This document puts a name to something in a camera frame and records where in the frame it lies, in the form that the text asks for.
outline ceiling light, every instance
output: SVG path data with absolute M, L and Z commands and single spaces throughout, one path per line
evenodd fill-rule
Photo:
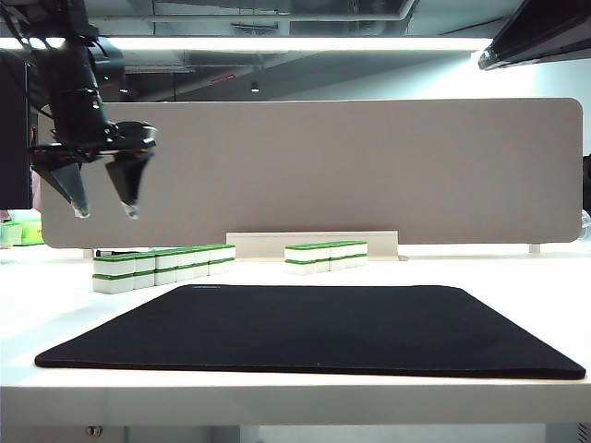
M 50 37 L 46 39 L 47 44 L 49 44 L 52 48 L 59 48 L 64 43 L 63 38 L 61 37 Z M 39 39 L 22 39 L 25 44 L 29 44 L 32 46 L 33 49 L 45 49 L 45 43 Z M 22 45 L 18 42 L 17 39 L 13 39 L 11 37 L 0 37 L 0 49 L 8 49 L 8 50 L 19 50 L 22 49 Z
M 481 51 L 491 39 L 415 37 L 112 37 L 121 50 L 215 52 L 322 51 Z M 0 38 L 0 48 L 19 49 L 15 39 Z

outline black mouse pad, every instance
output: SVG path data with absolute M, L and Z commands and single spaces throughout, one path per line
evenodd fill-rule
M 585 369 L 444 286 L 182 286 L 41 353 L 45 367 L 577 379 Z

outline stacked tiles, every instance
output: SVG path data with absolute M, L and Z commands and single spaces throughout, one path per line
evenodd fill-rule
M 96 257 L 92 287 L 99 293 L 122 293 L 206 277 L 231 270 L 235 257 L 234 245 L 199 245 Z
M 93 262 L 96 292 L 122 293 L 154 285 L 154 254 L 116 254 L 96 257 Z
M 363 266 L 368 262 L 368 242 L 344 240 L 285 247 L 285 263 L 292 274 L 308 275 Z

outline desk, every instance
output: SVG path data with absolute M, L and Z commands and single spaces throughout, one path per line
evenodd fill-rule
M 591 369 L 591 254 L 486 255 L 401 247 L 406 262 L 312 276 L 282 263 L 238 262 L 204 283 L 458 286 Z M 422 251 L 420 257 L 413 254 Z M 470 254 L 478 249 L 469 246 Z M 0 250 L 5 425 L 386 425 L 591 421 L 591 380 L 45 369 L 34 356 L 179 284 L 106 295 L 91 291 L 80 250 Z

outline ceiling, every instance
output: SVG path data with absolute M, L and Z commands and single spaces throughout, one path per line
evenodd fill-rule
M 86 6 L 90 22 L 106 36 L 493 37 L 521 2 L 86 0 Z M 405 19 L 393 20 L 406 13 Z M 355 16 L 366 20 L 353 21 Z M 123 88 L 111 85 L 103 96 L 107 101 L 270 100 L 435 56 L 440 54 L 126 51 Z M 250 92 L 255 80 L 261 84 L 259 94 Z

